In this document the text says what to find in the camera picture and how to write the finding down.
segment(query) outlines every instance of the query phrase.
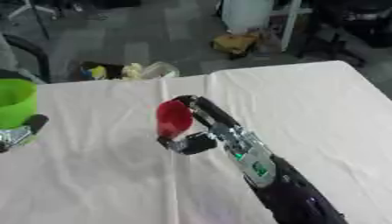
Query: table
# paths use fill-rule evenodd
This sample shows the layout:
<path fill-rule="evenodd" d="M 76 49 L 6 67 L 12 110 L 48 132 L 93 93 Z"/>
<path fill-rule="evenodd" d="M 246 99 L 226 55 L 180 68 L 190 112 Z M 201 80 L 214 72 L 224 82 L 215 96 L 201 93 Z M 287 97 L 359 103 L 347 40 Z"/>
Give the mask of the table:
<path fill-rule="evenodd" d="M 0 155 L 2 223 L 275 223 L 222 148 L 186 157 L 155 141 L 156 106 L 189 94 L 254 130 L 349 223 L 392 223 L 392 103 L 338 61 L 39 86 L 51 120 Z"/>

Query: green container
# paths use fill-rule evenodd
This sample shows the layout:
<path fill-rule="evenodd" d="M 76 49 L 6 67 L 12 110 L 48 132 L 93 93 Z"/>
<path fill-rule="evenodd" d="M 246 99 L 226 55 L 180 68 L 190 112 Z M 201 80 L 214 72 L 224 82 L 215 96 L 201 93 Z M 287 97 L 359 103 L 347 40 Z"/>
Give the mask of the green container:
<path fill-rule="evenodd" d="M 37 111 L 37 87 L 28 80 L 0 79 L 0 130 L 22 125 Z"/>

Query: floor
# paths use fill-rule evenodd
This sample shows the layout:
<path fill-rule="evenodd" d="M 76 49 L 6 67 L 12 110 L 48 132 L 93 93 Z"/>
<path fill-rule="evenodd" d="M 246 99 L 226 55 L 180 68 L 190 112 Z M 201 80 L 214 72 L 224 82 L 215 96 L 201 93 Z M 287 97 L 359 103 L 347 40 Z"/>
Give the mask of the floor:
<path fill-rule="evenodd" d="M 108 17 L 104 21 L 72 12 L 56 21 L 44 16 L 51 34 L 49 41 L 43 38 L 31 13 L 17 17 L 19 26 L 2 22 L 0 27 L 4 32 L 16 33 L 41 45 L 50 55 L 55 81 L 67 81 L 75 64 L 84 60 L 138 62 L 145 66 L 164 61 L 178 67 L 183 76 L 210 74 L 225 68 L 322 60 L 318 56 L 305 59 L 293 56 L 303 39 L 301 35 L 295 35 L 286 53 L 228 60 L 227 55 L 209 47 L 214 37 L 225 33 L 223 23 L 212 16 L 214 4 L 211 0 L 143 0 L 138 8 L 104 11 L 103 15 Z M 349 48 L 369 62 L 360 72 L 392 98 L 392 48 L 375 50 L 356 38 L 348 38 Z M 31 58 L 18 55 L 24 66 L 36 69 Z"/>

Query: office chair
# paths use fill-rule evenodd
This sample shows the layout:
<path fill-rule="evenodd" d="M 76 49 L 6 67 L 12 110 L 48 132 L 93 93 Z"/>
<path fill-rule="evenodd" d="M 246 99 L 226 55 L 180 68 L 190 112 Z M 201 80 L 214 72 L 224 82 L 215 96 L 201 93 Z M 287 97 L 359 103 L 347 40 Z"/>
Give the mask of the office chair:
<path fill-rule="evenodd" d="M 27 70 L 22 69 L 21 71 L 25 71 L 25 75 L 30 76 L 33 79 L 38 77 L 46 83 L 51 82 L 51 72 L 47 54 L 39 46 L 17 36 L 0 33 L 0 68 L 13 72 L 18 71 L 18 62 L 11 50 L 11 46 L 28 52 L 37 59 L 39 76 L 28 73 Z"/>
<path fill-rule="evenodd" d="M 328 54 L 329 60 L 336 60 L 338 54 L 346 55 L 358 61 L 355 66 L 363 67 L 366 61 L 346 49 L 346 41 L 341 39 L 341 32 L 349 32 L 365 41 L 372 47 L 392 46 L 392 32 L 389 25 L 392 18 L 391 0 L 313 0 L 313 13 L 307 29 L 308 36 L 299 58 L 310 51 L 310 44 L 314 40 L 324 42 L 324 48 L 319 50 Z M 326 42 L 316 38 L 322 24 L 335 29 L 331 41 Z"/>

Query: red plastic cup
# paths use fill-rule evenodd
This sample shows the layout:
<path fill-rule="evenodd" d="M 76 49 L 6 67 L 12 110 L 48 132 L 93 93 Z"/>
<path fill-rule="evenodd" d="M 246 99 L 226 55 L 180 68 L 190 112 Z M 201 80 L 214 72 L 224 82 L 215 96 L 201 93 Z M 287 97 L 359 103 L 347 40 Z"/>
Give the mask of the red plastic cup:
<path fill-rule="evenodd" d="M 191 110 L 181 101 L 166 101 L 157 108 L 157 133 L 173 139 L 192 126 Z"/>

